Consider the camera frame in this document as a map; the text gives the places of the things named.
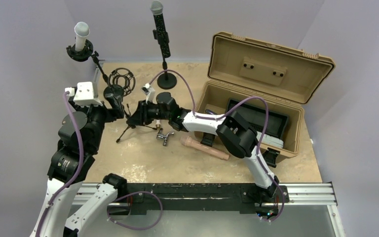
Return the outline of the black tripod microphone stand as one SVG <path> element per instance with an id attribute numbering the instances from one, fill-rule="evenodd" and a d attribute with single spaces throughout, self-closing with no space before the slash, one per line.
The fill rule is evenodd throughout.
<path id="1" fill-rule="evenodd" d="M 123 98 L 129 95 L 135 88 L 135 85 L 136 85 L 135 76 L 127 68 L 123 68 L 123 67 L 116 68 L 110 73 L 108 77 L 109 77 L 110 82 L 113 85 L 119 85 L 122 89 L 124 89 Z M 124 112 L 125 112 L 124 118 L 127 119 L 131 115 L 131 112 L 129 110 L 129 105 L 127 104 L 126 106 L 127 106 L 128 112 L 125 111 L 125 107 L 123 105 Z"/>

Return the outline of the pink rose-gold microphone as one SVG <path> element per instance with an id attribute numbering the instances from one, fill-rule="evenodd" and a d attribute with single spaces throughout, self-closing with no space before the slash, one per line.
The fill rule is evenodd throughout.
<path id="1" fill-rule="evenodd" d="M 210 156 L 213 156 L 213 157 L 216 157 L 216 158 L 219 158 L 222 160 L 228 160 L 229 159 L 229 154 L 222 152 L 218 149 L 215 149 L 213 147 L 203 145 L 190 136 L 182 136 L 180 138 L 180 142 L 182 145 L 184 145 L 186 147 L 194 148 L 194 149 L 202 151 L 202 152 L 204 152 Z"/>

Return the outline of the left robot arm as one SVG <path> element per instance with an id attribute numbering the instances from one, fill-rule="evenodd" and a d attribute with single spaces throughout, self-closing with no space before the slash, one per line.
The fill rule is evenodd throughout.
<path id="1" fill-rule="evenodd" d="M 97 96 L 77 100 L 78 96 L 73 88 L 62 96 L 68 115 L 58 131 L 57 151 L 51 158 L 45 199 L 31 232 L 33 237 L 81 237 L 110 202 L 121 202 L 127 197 L 126 180 L 109 174 L 97 192 L 75 213 L 70 213 L 95 161 L 105 124 L 124 118 L 116 101 L 108 109 Z"/>

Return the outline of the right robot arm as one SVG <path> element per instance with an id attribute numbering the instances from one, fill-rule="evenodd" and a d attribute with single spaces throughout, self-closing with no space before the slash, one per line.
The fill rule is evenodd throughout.
<path id="1" fill-rule="evenodd" d="M 276 196 L 279 185 L 260 152 L 262 139 L 236 108 L 223 115 L 196 113 L 180 107 L 169 92 L 162 92 L 157 95 L 156 103 L 139 101 L 136 111 L 127 118 L 126 123 L 144 126 L 154 120 L 166 120 L 176 131 L 218 136 L 230 154 L 246 163 L 258 187 L 259 198 L 269 201 Z"/>

